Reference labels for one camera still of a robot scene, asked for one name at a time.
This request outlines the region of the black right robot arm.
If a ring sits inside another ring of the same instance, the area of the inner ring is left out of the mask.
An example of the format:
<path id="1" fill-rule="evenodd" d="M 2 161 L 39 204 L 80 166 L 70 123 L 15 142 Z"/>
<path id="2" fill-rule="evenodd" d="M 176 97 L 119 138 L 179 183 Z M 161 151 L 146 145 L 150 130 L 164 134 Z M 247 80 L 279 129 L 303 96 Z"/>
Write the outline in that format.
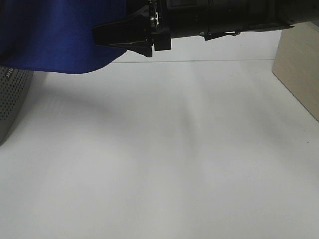
<path id="1" fill-rule="evenodd" d="M 97 45 L 122 48 L 145 57 L 171 49 L 174 38 L 206 41 L 243 32 L 290 29 L 316 21 L 316 0 L 131 0 L 127 15 L 95 26 Z"/>

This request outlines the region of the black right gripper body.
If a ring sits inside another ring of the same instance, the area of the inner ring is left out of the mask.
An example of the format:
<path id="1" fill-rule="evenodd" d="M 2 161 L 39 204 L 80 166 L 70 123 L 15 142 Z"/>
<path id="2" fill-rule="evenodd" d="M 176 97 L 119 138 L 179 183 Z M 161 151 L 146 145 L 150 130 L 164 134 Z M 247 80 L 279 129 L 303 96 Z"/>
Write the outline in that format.
<path id="1" fill-rule="evenodd" d="M 155 51 L 171 50 L 174 38 L 208 33 L 208 0 L 150 0 L 149 7 L 151 43 Z"/>

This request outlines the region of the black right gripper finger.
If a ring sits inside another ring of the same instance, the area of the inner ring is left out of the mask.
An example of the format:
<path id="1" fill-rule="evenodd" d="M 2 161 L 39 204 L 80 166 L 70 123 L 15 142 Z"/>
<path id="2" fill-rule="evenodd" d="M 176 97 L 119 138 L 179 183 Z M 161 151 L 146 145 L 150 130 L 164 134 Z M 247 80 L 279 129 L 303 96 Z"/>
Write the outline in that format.
<path id="1" fill-rule="evenodd" d="M 141 9 L 117 21 L 93 27 L 93 39 L 100 46 L 115 47 L 152 57 L 149 8 Z"/>

